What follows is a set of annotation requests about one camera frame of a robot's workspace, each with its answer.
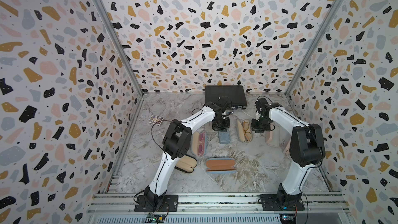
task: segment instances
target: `metal frame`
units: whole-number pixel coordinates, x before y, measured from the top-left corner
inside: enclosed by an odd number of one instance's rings
[[[120,174],[121,168],[123,166],[123,162],[124,162],[124,160],[126,158],[126,155],[127,155],[127,150],[129,149],[129,146],[130,146],[131,136],[132,136],[132,134],[134,132],[134,128],[135,128],[135,125],[137,123],[137,120],[139,119],[139,115],[140,115],[143,103],[144,103],[144,97],[141,97],[139,99],[139,102],[138,102],[138,107],[137,107],[137,109],[136,109],[136,111],[134,113],[134,116],[132,118],[132,122],[131,122],[130,128],[127,131],[127,134],[126,134],[126,137],[124,139],[124,142],[123,142],[122,146],[120,147],[121,153],[119,154],[119,156],[116,159],[113,175],[119,175]]]
[[[149,94],[205,94],[206,92],[200,91],[200,92],[144,92],[144,95],[149,95]],[[245,92],[245,94],[249,95],[275,95],[275,94],[285,94],[284,92]]]
[[[314,40],[312,41],[310,47],[308,48],[307,52],[304,55],[304,58],[300,62],[293,79],[290,81],[289,86],[287,87],[285,94],[290,95],[292,90],[295,87],[296,82],[300,78],[302,71],[304,70],[307,63],[310,61],[313,53],[315,52],[316,48],[319,45],[319,42],[322,40],[323,36],[325,35],[326,31],[328,30],[333,18],[336,16],[336,12],[340,9],[341,4],[344,0],[334,0],[333,4],[331,5],[330,10],[328,11],[325,20],[321,23],[319,30],[315,34]]]
[[[120,40],[116,35],[115,29],[113,28],[113,25],[108,18],[107,11],[106,11],[105,6],[103,5],[102,0],[92,0],[92,1],[93,1],[93,5],[97,8],[99,17],[101,18],[103,25],[111,38],[111,41],[115,45],[115,49],[116,49],[119,57],[122,59],[123,65],[126,69],[128,76],[130,77],[131,82],[134,85],[135,90],[138,92],[139,96],[142,97],[143,93],[142,93],[140,84],[139,84],[134,72],[132,71],[130,62],[127,60],[126,53],[124,52],[124,50],[122,48],[122,44],[120,43]]]
[[[261,194],[276,194],[276,192],[248,192],[248,193],[177,193],[177,212],[169,212],[173,215],[192,214],[292,214],[294,211],[262,211],[258,202]],[[348,206],[341,192],[306,192],[309,213],[349,213]],[[95,219],[101,215],[142,215],[134,212],[135,194],[95,194],[87,215]]]

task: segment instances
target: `eyeglasses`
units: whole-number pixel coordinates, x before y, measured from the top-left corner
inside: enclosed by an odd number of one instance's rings
[[[249,131],[249,122],[243,122],[243,131],[245,131],[245,139],[248,142],[251,139],[251,132]]]

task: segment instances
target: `metal vent grille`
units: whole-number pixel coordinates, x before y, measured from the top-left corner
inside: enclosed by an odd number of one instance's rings
[[[97,224],[130,224],[150,223],[151,219],[140,216],[104,216],[99,217]],[[250,224],[281,224],[279,214],[173,214],[166,217],[163,223],[250,223]]]

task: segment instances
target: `black bracket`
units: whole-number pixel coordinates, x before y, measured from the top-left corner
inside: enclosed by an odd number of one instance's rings
[[[191,128],[184,126],[181,121],[173,119],[163,138],[163,151],[170,154],[172,159],[184,157],[191,144],[191,136]]]
[[[304,210],[304,203],[300,200],[294,202],[292,207],[281,206],[277,201],[277,194],[263,194],[260,195],[261,205],[263,211],[302,211]]]
[[[257,119],[251,119],[251,130],[260,133],[260,132],[271,132],[271,123],[273,122],[272,119],[269,118],[269,110],[274,107],[281,107],[282,105],[279,103],[270,103],[268,104],[266,98],[260,98],[256,100],[254,103],[257,109],[257,113],[260,114],[260,117]]]
[[[178,195],[165,195],[163,204],[155,212],[176,212],[178,206]],[[135,204],[134,212],[153,212],[152,204],[150,204],[145,196],[139,195]]]
[[[289,150],[292,160],[301,167],[307,164],[318,164],[325,157],[321,127],[318,124],[293,127]]]
[[[301,200],[302,194],[289,195],[279,184],[276,194],[260,195],[263,211],[298,211],[304,210],[304,203]]]
[[[218,132],[226,132],[226,129],[229,127],[230,120],[229,118],[224,118],[220,121],[212,123],[212,129]]]

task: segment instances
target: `black box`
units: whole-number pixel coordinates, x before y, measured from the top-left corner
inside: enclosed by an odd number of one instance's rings
[[[221,96],[227,96],[232,101],[232,109],[244,110],[248,105],[243,86],[206,86],[205,92],[206,102],[215,103]]]

